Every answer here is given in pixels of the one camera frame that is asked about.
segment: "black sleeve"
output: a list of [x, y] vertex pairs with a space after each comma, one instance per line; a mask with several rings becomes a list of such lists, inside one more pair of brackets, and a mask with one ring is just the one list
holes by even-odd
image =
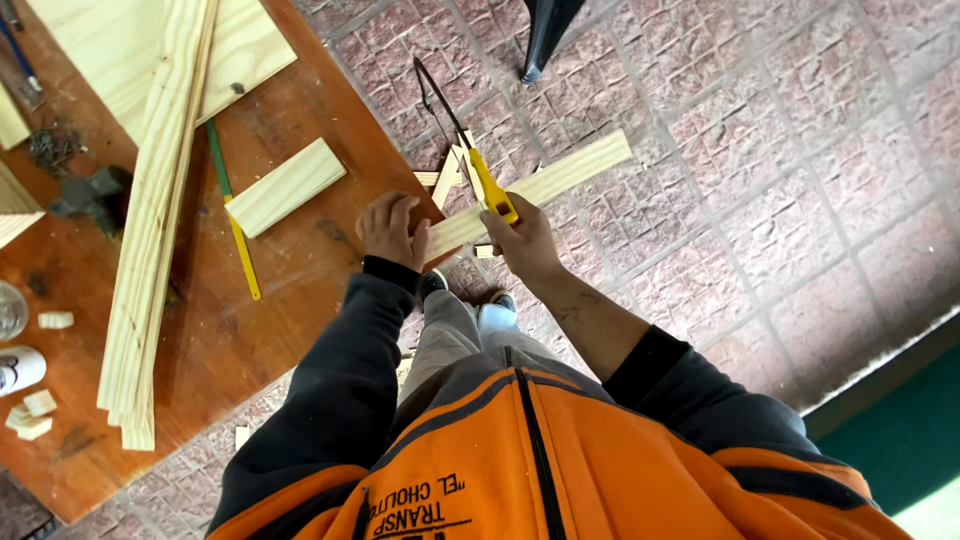
[[[297, 366], [286, 402], [228, 464], [210, 531], [296, 481], [336, 465], [370, 468], [383, 453], [396, 410], [396, 342], [419, 275], [380, 258], [364, 266], [340, 317]], [[346, 487], [328, 491], [345, 499]], [[334, 499], [324, 504], [342, 503]]]
[[618, 404], [664, 424], [708, 454], [771, 444], [818, 452], [793, 409], [748, 392], [688, 343], [657, 327], [640, 338], [603, 386]]

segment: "orange jacket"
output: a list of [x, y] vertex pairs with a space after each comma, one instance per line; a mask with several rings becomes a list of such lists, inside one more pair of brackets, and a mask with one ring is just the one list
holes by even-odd
[[907, 537], [788, 407], [656, 328], [603, 387], [504, 348], [396, 410], [412, 307], [353, 278], [287, 403], [229, 464], [210, 538]]

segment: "black chair leg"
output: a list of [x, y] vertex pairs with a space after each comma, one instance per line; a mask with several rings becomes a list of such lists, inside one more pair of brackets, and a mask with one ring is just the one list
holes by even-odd
[[585, 0], [524, 0], [530, 10], [530, 42], [523, 83], [532, 85], [543, 74], [550, 55]]

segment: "person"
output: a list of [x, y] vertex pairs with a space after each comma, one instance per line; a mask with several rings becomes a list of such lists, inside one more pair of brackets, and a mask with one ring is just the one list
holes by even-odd
[[[494, 252], [599, 380], [420, 276], [429, 222], [388, 193], [357, 222], [364, 271], [230, 461], [210, 538], [907, 538], [800, 417], [566, 271], [545, 215], [483, 216]], [[400, 327], [424, 329], [397, 393]]]

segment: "black sneaker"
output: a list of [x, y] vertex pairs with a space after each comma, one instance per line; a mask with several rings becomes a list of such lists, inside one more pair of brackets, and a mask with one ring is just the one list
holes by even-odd
[[440, 273], [440, 270], [434, 270], [420, 276], [420, 283], [417, 284], [418, 302], [423, 305], [426, 297], [430, 296], [431, 292], [438, 290], [449, 290], [449, 285], [446, 284], [446, 278]]
[[493, 296], [490, 298], [490, 303], [503, 306], [513, 313], [516, 313], [516, 299], [514, 298], [514, 293], [509, 290], [501, 289], [493, 293]]

